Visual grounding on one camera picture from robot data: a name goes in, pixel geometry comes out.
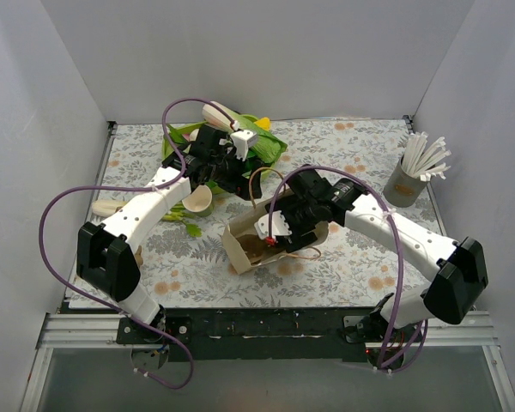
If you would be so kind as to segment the brown paper bag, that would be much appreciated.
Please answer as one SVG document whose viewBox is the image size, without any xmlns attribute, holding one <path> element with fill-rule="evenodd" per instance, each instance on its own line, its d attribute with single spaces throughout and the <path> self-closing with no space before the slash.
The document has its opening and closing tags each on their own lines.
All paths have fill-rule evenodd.
<svg viewBox="0 0 515 412">
<path fill-rule="evenodd" d="M 237 274 L 282 258 L 302 258 L 326 241 L 333 218 L 332 185 L 313 170 L 283 180 L 273 196 L 228 221 L 221 237 Z"/>
</svg>

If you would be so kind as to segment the brown cardboard cup carrier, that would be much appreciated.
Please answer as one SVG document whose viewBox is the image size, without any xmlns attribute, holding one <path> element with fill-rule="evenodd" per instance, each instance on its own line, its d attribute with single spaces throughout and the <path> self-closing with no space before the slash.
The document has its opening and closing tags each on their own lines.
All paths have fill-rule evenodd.
<svg viewBox="0 0 515 412">
<path fill-rule="evenodd" d="M 244 234 L 238 241 L 251 264 L 256 264 L 263 259 L 267 245 L 255 234 Z"/>
</svg>

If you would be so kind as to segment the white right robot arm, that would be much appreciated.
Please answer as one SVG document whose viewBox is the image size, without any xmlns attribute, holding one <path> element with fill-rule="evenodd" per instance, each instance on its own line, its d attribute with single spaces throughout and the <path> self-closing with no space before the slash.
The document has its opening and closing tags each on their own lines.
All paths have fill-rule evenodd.
<svg viewBox="0 0 515 412">
<path fill-rule="evenodd" d="M 381 341 L 394 339 L 403 327 L 437 318 L 460 324 L 488 285 L 482 245 L 466 237 L 458 241 L 430 231 L 389 209 L 370 185 L 342 172 L 332 184 L 320 176 L 322 167 L 305 165 L 282 183 L 293 192 L 275 194 L 267 208 L 267 241 L 298 251 L 311 243 L 311 231 L 320 222 L 335 222 L 356 231 L 397 254 L 426 283 L 384 297 L 371 314 L 372 333 Z"/>
</svg>

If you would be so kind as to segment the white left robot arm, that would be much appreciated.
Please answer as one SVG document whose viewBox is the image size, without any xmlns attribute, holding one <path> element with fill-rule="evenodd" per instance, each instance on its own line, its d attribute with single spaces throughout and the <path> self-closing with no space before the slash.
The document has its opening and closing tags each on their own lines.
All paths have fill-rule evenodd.
<svg viewBox="0 0 515 412">
<path fill-rule="evenodd" d="M 161 218 L 200 185 L 214 181 L 224 191 L 249 199 L 247 157 L 257 140 L 251 130 L 227 133 L 201 127 L 195 141 L 176 148 L 162 162 L 142 193 L 102 223 L 87 222 L 79 230 L 77 275 L 138 319 L 136 333 L 145 342 L 158 342 L 166 324 L 157 317 L 159 304 L 140 283 L 136 251 Z"/>
</svg>

